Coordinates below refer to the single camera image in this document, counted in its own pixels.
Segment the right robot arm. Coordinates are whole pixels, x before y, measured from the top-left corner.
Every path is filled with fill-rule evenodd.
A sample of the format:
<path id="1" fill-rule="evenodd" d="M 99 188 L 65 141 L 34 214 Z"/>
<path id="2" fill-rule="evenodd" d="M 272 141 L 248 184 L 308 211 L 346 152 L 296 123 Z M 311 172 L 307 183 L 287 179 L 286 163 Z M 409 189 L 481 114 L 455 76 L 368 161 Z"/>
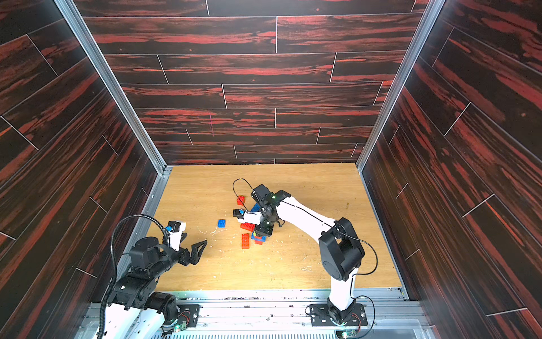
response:
<path id="1" fill-rule="evenodd" d="M 283 190 L 273 193 L 262 184 L 251 192 L 251 197 L 260 210 L 245 212 L 238 221 L 254 224 L 258 237 L 271 236 L 275 225 L 284 221 L 314 239 L 319 246 L 322 266 L 331 277 L 328 316 L 338 325 L 350 320 L 355 304 L 354 282 L 365 256 L 351 222 L 346 218 L 325 217 L 301 204 L 291 194 Z"/>

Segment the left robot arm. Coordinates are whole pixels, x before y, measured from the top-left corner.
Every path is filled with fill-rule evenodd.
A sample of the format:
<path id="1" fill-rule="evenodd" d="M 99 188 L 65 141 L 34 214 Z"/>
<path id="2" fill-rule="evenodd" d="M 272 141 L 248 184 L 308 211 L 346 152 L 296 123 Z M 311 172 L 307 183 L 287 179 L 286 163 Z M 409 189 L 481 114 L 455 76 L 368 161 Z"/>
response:
<path id="1" fill-rule="evenodd" d="M 169 335 L 188 328 L 192 312 L 182 310 L 175 296 L 156 291 L 159 278 L 174 265 L 196 265 L 207 241 L 191 249 L 174 249 L 156 237 L 138 240 L 128 251 L 131 265 L 108 288 L 100 305 L 97 338 L 152 338 L 161 331 Z"/>

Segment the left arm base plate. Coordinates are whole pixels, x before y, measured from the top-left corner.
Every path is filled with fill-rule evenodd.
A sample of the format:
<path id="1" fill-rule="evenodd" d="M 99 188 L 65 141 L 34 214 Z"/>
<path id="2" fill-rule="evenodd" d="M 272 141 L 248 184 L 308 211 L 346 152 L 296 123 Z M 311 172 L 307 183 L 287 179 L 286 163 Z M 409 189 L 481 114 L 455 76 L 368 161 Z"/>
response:
<path id="1" fill-rule="evenodd" d="M 163 328 L 195 328 L 200 317 L 201 305 L 198 304 L 178 304 L 178 315 L 175 319 L 164 323 Z"/>

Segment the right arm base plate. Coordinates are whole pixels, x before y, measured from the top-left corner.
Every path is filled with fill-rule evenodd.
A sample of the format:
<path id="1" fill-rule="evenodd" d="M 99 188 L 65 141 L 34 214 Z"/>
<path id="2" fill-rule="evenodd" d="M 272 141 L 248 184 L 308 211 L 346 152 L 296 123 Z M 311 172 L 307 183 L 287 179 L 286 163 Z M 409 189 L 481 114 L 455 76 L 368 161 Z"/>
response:
<path id="1" fill-rule="evenodd" d="M 358 326 L 368 325 L 364 306 L 352 302 L 345 310 L 339 310 L 329 302 L 317 303 L 307 306 L 306 316 L 310 318 L 312 326 Z"/>

